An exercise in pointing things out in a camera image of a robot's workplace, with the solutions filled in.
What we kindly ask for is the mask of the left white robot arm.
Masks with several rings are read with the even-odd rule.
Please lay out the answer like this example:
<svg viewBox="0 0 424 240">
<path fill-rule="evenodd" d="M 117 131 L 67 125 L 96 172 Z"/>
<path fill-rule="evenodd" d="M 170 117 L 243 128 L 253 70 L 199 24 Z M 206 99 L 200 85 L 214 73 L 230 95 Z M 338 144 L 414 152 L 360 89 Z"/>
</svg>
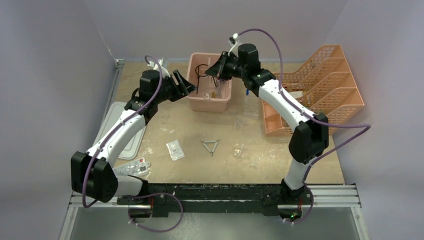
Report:
<svg viewBox="0 0 424 240">
<path fill-rule="evenodd" d="M 157 113 L 160 103 L 178 101 L 196 90 L 196 85 L 178 70 L 170 75 L 154 69 L 144 71 L 139 87 L 133 91 L 112 128 L 91 148 L 72 155 L 72 190 L 103 203 L 124 196 L 138 205 L 146 203 L 149 191 L 143 185 L 147 181 L 133 175 L 116 175 L 113 166 L 125 146 Z"/>
</svg>

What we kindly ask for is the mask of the spatula with blue clip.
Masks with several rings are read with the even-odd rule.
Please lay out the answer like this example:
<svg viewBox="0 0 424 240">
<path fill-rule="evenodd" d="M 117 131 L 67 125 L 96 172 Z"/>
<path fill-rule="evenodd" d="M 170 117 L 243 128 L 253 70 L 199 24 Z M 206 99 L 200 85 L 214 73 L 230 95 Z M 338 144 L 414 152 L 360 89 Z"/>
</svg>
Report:
<svg viewBox="0 0 424 240">
<path fill-rule="evenodd" d="M 221 92 L 222 92 L 222 89 L 223 89 L 224 82 L 225 82 L 225 80 L 223 80 L 221 78 L 218 80 L 217 87 L 216 87 L 216 98 L 217 99 L 221 98 Z"/>
</svg>

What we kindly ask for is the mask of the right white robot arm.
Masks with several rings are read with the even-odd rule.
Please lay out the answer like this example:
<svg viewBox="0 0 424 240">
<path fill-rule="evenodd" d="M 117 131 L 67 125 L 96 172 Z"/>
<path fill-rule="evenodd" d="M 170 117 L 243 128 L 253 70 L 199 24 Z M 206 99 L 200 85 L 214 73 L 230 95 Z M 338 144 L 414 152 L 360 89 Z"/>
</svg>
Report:
<svg viewBox="0 0 424 240">
<path fill-rule="evenodd" d="M 288 204 L 300 198 L 310 162 L 329 146 L 328 118 L 315 114 L 292 97 L 269 70 L 262 68 L 257 47 L 243 43 L 237 54 L 223 51 L 205 74 L 219 80 L 239 78 L 247 90 L 268 103 L 285 120 L 292 131 L 288 144 L 292 156 L 287 175 L 281 182 L 282 200 Z"/>
</svg>

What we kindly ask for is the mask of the black wire tripod stand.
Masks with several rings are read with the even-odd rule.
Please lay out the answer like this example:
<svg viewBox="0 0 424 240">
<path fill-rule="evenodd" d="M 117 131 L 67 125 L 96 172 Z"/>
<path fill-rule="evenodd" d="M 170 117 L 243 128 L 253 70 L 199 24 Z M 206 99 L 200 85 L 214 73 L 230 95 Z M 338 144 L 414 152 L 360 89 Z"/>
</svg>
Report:
<svg viewBox="0 0 424 240">
<path fill-rule="evenodd" d="M 194 72 L 196 74 L 196 94 L 206 90 L 210 86 L 210 76 L 206 74 L 206 70 L 210 66 L 208 64 L 199 64 L 196 66 Z"/>
</svg>

